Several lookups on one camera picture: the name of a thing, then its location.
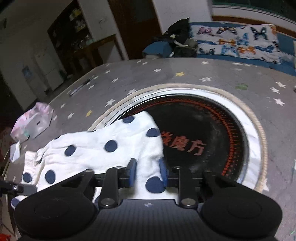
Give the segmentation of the white navy polka dot garment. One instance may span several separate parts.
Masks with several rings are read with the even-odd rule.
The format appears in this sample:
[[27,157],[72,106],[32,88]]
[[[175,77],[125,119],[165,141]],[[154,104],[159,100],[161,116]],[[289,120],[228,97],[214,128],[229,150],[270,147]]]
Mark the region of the white navy polka dot garment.
[[21,184],[41,191],[86,169],[101,174],[135,159],[135,184],[119,192],[121,199],[177,200],[177,190],[164,185],[163,156],[161,133],[143,111],[92,132],[61,135],[36,152],[27,151]]

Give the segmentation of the round black induction cooktop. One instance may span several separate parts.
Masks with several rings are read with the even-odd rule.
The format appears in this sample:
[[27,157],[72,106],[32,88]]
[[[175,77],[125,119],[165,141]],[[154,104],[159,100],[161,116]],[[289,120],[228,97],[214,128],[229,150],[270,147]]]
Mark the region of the round black induction cooktop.
[[161,132],[168,169],[182,166],[194,173],[210,169],[262,192],[267,175],[266,135],[253,111],[236,96],[205,85],[155,85],[115,104],[91,130],[142,111]]

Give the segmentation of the black pen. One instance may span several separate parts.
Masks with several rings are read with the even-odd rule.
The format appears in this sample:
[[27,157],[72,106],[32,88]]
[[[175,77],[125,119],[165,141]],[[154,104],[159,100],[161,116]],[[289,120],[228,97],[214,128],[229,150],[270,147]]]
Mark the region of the black pen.
[[76,89],[69,93],[69,96],[72,97],[76,92],[78,92],[82,87],[87,85],[91,80],[93,80],[96,76],[93,75],[92,77],[86,79],[82,84],[80,84]]

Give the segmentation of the grey star pattern table mat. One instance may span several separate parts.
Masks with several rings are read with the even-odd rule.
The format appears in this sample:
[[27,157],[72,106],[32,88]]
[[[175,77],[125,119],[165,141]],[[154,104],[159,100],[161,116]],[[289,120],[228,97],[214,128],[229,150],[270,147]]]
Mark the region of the grey star pattern table mat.
[[[95,75],[72,97],[69,93]],[[194,84],[223,89],[247,104],[261,122],[268,142],[264,194],[283,209],[279,240],[295,240],[295,77],[256,65],[200,58],[120,61],[85,74],[51,101],[52,125],[27,141],[37,151],[62,134],[85,131],[130,94],[158,84]]]

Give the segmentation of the black bag on sofa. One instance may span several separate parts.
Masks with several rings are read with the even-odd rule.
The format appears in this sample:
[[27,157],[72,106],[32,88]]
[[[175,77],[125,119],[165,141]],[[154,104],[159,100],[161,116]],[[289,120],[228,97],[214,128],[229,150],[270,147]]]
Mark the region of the black bag on sofa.
[[169,57],[194,58],[197,56],[198,43],[191,37],[190,18],[180,19],[163,34],[162,41],[171,48]]

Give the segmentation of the dark wooden shelf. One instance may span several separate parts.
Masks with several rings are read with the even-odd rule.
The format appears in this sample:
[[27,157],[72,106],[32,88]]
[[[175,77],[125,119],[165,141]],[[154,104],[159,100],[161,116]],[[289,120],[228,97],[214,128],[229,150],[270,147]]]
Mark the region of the dark wooden shelf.
[[68,74],[80,77],[99,65],[127,59],[108,1],[70,1],[48,35]]

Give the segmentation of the butterfly pattern cushion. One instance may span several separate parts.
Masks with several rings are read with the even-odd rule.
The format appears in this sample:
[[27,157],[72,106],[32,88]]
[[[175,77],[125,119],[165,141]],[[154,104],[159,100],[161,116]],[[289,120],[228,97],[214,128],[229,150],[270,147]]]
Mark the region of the butterfly pattern cushion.
[[191,25],[191,37],[198,44],[198,54],[282,63],[275,25],[242,27]]

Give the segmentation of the blue sofa bench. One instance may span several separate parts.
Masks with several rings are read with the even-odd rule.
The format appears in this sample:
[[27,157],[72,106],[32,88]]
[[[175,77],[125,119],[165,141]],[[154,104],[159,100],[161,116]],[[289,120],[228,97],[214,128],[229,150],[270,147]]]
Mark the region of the blue sofa bench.
[[[242,27],[246,25],[235,24],[235,23],[224,23],[224,22],[191,22],[191,25],[203,25],[210,27],[222,27],[222,26],[230,26],[230,27]],[[295,38],[280,33],[277,28],[277,37],[280,46],[281,52],[281,64],[268,63],[262,60],[257,59],[243,59],[240,57],[231,57],[231,56],[221,56],[221,55],[203,55],[198,54],[196,58],[206,58],[206,59],[218,59],[218,60],[226,60],[226,61],[237,61],[239,64],[252,64],[263,66],[266,68],[274,69],[283,73],[287,73],[289,75],[295,75]],[[159,57],[159,58],[170,58],[171,48],[167,42],[156,41],[150,45],[148,45],[142,52],[144,57]]]

